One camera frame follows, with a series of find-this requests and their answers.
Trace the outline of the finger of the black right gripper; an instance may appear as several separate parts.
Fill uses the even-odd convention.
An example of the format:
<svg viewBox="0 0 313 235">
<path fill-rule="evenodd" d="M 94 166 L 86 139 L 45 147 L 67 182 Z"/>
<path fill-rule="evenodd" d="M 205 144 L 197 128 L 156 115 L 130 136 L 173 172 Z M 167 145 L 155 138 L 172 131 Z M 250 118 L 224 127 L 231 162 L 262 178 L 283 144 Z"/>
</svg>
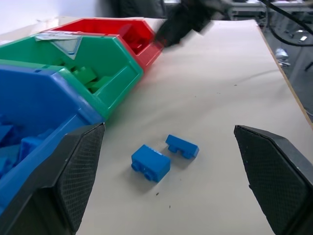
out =
<svg viewBox="0 0 313 235">
<path fill-rule="evenodd" d="M 192 27 L 183 21 L 165 20 L 155 34 L 155 43 L 160 47 L 172 47 L 180 43 Z"/>
</svg>

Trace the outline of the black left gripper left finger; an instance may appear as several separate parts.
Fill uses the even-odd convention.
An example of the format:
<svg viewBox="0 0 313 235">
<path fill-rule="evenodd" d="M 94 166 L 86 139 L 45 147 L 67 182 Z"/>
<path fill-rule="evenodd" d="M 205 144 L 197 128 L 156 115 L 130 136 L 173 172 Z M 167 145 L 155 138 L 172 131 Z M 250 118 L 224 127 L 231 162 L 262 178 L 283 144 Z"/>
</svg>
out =
<svg viewBox="0 0 313 235">
<path fill-rule="evenodd" d="M 104 123 L 66 134 L 0 215 L 0 235 L 76 235 L 92 191 Z"/>
</svg>

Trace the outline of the grey metal shelf frame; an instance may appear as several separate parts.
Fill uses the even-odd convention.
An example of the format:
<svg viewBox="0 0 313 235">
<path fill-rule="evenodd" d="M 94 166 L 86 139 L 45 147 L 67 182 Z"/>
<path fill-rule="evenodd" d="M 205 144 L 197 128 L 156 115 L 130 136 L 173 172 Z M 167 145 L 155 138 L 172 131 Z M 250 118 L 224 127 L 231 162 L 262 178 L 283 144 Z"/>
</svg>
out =
<svg viewBox="0 0 313 235">
<path fill-rule="evenodd" d="M 265 19 L 268 16 L 266 6 L 259 0 L 232 0 L 229 18 L 232 21 L 242 19 Z"/>
</svg>

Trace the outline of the green plastic bin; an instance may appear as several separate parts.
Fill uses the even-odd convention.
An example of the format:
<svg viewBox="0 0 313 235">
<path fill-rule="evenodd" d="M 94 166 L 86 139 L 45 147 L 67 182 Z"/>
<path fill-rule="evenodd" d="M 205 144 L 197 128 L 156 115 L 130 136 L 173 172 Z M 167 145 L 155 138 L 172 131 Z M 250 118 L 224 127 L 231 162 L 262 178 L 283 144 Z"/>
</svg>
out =
<svg viewBox="0 0 313 235">
<path fill-rule="evenodd" d="M 25 37 L 0 46 L 0 61 L 36 69 L 50 69 L 59 74 L 104 119 L 108 119 L 143 76 L 143 69 L 116 37 L 82 36 L 74 60 L 48 41 Z M 97 78 L 111 81 L 92 94 L 71 73 L 72 67 L 91 68 Z"/>
</svg>

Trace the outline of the red plastic bin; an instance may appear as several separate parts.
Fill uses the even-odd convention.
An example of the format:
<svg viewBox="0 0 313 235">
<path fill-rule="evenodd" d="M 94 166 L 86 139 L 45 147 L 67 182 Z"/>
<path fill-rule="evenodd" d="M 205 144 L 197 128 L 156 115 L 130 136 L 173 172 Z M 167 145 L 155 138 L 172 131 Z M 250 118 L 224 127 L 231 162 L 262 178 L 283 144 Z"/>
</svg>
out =
<svg viewBox="0 0 313 235">
<path fill-rule="evenodd" d="M 160 48 L 153 43 L 155 33 L 144 19 L 82 18 L 46 32 L 116 37 L 144 71 L 161 54 Z"/>
</svg>

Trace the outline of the black office chair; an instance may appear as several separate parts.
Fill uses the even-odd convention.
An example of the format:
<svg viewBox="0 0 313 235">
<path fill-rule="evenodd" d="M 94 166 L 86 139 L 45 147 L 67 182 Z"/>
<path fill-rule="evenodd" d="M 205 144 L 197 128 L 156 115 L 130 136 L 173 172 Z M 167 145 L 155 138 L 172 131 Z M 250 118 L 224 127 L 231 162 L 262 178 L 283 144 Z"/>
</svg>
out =
<svg viewBox="0 0 313 235">
<path fill-rule="evenodd" d="M 126 17 L 166 18 L 164 0 L 119 0 L 120 15 Z"/>
</svg>

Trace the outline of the green toy brick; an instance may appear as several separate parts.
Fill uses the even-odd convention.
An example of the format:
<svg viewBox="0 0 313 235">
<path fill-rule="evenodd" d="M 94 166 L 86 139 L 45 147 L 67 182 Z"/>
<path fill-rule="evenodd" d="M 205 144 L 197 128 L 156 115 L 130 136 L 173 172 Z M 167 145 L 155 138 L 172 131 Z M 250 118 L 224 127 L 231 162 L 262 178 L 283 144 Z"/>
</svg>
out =
<svg viewBox="0 0 313 235">
<path fill-rule="evenodd" d="M 94 73 L 94 71 L 91 68 L 72 67 L 70 71 L 76 77 L 76 79 L 83 85 L 97 78 L 97 75 Z"/>
<path fill-rule="evenodd" d="M 101 78 L 95 78 L 94 80 L 90 81 L 85 85 L 85 87 L 94 94 L 97 92 L 100 88 L 102 88 L 104 85 L 109 83 L 111 81 L 112 77 L 109 76 L 103 76 Z"/>
</svg>

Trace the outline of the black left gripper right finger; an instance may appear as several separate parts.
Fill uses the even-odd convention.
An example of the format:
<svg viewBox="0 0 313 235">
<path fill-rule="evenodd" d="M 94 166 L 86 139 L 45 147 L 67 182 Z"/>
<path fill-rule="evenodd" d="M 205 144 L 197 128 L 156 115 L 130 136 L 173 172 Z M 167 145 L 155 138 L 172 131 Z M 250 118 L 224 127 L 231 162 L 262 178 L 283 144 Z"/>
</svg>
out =
<svg viewBox="0 0 313 235">
<path fill-rule="evenodd" d="M 274 133 L 236 125 L 234 135 L 249 188 L 275 235 L 313 235 L 313 164 Z"/>
</svg>

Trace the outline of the blue plastic bin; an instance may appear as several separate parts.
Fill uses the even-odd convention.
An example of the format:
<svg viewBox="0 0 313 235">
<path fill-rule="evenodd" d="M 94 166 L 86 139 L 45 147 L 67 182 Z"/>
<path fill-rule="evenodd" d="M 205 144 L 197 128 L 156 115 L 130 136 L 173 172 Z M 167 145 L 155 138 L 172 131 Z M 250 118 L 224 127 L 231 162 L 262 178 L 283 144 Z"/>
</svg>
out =
<svg viewBox="0 0 313 235">
<path fill-rule="evenodd" d="M 64 135 L 103 120 L 59 72 L 0 63 L 0 121 L 18 125 L 21 140 L 44 139 L 0 179 L 0 215 Z"/>
</svg>

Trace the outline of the clear torn bin label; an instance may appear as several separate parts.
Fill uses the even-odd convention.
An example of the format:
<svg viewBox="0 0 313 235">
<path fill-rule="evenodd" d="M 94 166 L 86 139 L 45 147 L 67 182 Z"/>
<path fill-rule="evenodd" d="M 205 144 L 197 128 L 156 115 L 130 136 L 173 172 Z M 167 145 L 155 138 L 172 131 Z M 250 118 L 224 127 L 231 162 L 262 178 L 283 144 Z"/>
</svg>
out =
<svg viewBox="0 0 313 235">
<path fill-rule="evenodd" d="M 50 42 L 72 60 L 75 59 L 83 38 L 82 36 L 63 31 L 48 31 L 37 33 L 34 37 L 36 41 Z"/>
</svg>

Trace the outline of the blue toy brick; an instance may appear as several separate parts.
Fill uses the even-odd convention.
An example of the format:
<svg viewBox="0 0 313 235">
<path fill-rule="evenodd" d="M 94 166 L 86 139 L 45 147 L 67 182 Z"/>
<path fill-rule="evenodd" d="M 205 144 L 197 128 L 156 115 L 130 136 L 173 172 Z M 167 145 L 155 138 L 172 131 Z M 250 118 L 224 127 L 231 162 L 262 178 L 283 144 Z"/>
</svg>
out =
<svg viewBox="0 0 313 235">
<path fill-rule="evenodd" d="M 197 145 L 173 135 L 168 135 L 165 142 L 168 144 L 168 150 L 170 152 L 179 152 L 186 159 L 195 158 L 199 153 L 199 147 Z"/>
<path fill-rule="evenodd" d="M 35 150 L 44 141 L 40 137 L 25 137 L 21 140 L 19 162 L 25 159 L 33 150 Z"/>
<path fill-rule="evenodd" d="M 0 121 L 0 148 L 19 144 L 20 127 L 13 123 Z"/>
<path fill-rule="evenodd" d="M 158 183 L 170 171 L 171 160 L 144 144 L 132 154 L 131 167 L 142 173 L 148 181 Z"/>
<path fill-rule="evenodd" d="M 20 145 L 0 148 L 0 179 L 17 165 Z"/>
</svg>

